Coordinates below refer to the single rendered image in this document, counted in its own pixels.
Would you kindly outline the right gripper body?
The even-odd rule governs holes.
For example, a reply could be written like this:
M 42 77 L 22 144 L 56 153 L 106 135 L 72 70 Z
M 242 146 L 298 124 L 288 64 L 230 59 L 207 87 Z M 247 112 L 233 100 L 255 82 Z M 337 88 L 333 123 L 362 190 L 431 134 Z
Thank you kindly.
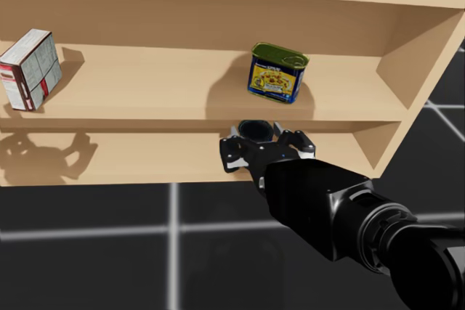
M 373 197 L 369 178 L 325 161 L 302 159 L 277 142 L 251 141 L 244 159 L 270 214 L 330 261 L 360 260 L 360 236 Z

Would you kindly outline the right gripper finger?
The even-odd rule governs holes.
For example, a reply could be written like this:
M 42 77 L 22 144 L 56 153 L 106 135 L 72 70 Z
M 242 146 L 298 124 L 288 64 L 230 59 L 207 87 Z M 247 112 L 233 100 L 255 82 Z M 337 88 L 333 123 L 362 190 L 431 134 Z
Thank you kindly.
M 293 147 L 302 159 L 315 158 L 316 146 L 303 131 L 285 129 L 278 122 L 273 123 L 273 131 L 280 146 L 288 149 Z
M 249 163 L 244 159 L 251 141 L 242 137 L 235 126 L 230 128 L 230 135 L 219 141 L 219 152 L 226 173 L 240 168 L 249 170 Z

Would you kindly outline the green and blue rectangular can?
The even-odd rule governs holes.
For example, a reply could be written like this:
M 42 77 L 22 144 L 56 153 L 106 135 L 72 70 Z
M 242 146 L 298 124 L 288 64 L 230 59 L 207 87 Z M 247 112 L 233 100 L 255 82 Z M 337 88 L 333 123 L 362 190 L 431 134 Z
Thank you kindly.
M 301 52 L 259 42 L 251 50 L 248 91 L 285 104 L 296 101 L 310 59 Z

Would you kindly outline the pale wooden shelf unit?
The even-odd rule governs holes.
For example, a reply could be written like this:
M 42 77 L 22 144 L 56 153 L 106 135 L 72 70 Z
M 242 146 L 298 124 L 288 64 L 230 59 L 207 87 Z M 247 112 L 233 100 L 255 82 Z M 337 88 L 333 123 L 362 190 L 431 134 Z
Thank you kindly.
M 244 119 L 378 177 L 465 36 L 465 0 L 0 0 L 0 54 L 31 28 L 63 78 L 32 113 L 0 87 L 1 185 L 246 180 L 219 156 Z M 310 59 L 294 103 L 248 91 L 259 42 Z

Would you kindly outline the red and white carton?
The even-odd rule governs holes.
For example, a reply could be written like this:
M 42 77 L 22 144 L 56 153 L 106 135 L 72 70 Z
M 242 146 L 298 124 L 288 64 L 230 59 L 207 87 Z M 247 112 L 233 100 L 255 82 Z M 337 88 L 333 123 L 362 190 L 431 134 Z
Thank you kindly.
M 0 81 L 14 110 L 39 109 L 61 78 L 50 31 L 33 28 L 0 56 Z

